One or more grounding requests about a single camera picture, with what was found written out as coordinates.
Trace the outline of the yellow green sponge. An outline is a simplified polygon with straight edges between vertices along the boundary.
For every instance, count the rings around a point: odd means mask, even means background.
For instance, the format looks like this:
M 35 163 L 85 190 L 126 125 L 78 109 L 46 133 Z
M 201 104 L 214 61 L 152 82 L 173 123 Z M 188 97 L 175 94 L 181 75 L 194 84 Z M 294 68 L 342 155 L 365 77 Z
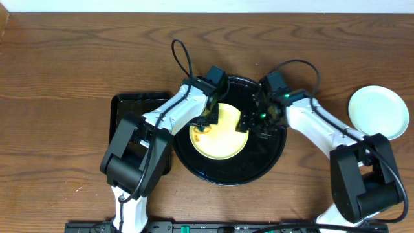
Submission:
M 206 134 L 206 133 L 209 133 L 211 129 L 212 129 L 211 126 L 195 126 L 193 131 L 194 133 L 198 133 L 198 134 Z

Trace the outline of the yellow plate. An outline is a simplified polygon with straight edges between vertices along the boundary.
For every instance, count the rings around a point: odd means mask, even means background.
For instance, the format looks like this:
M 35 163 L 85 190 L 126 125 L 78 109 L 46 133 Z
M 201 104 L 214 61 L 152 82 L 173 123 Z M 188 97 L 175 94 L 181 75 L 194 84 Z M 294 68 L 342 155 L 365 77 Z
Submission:
M 218 107 L 218 124 L 207 126 L 204 131 L 190 126 L 190 140 L 201 155 L 213 160 L 225 160 L 241 152 L 247 143 L 249 131 L 236 131 L 240 110 L 224 103 L 219 103 Z

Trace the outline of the light blue plate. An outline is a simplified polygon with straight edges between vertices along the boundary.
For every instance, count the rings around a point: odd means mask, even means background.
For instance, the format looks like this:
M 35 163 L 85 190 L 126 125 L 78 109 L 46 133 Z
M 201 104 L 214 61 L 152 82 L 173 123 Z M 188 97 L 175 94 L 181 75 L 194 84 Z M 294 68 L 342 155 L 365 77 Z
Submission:
M 394 91 L 370 85 L 357 90 L 348 103 L 353 126 L 366 135 L 383 134 L 389 140 L 404 134 L 409 125 L 406 103 Z

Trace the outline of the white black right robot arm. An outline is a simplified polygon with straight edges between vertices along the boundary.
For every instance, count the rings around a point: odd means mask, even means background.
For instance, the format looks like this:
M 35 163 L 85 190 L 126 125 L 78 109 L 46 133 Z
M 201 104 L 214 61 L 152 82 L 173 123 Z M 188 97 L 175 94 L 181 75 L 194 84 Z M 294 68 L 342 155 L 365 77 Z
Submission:
M 303 89 L 250 88 L 234 100 L 241 108 L 238 130 L 273 139 L 290 127 L 328 156 L 334 203 L 317 217 L 319 229 L 345 232 L 364 223 L 398 223 L 407 216 L 408 194 L 385 136 L 348 127 Z

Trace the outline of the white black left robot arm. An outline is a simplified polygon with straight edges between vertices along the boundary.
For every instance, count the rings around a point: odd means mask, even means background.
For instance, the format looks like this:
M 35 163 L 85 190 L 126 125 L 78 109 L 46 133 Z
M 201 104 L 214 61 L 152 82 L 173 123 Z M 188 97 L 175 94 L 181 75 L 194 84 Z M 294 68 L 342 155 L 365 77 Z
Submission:
M 162 176 L 175 135 L 187 125 L 217 124 L 217 102 L 229 88 L 225 74 L 188 78 L 165 104 L 121 119 L 100 165 L 116 197 L 113 232 L 143 231 L 147 197 Z

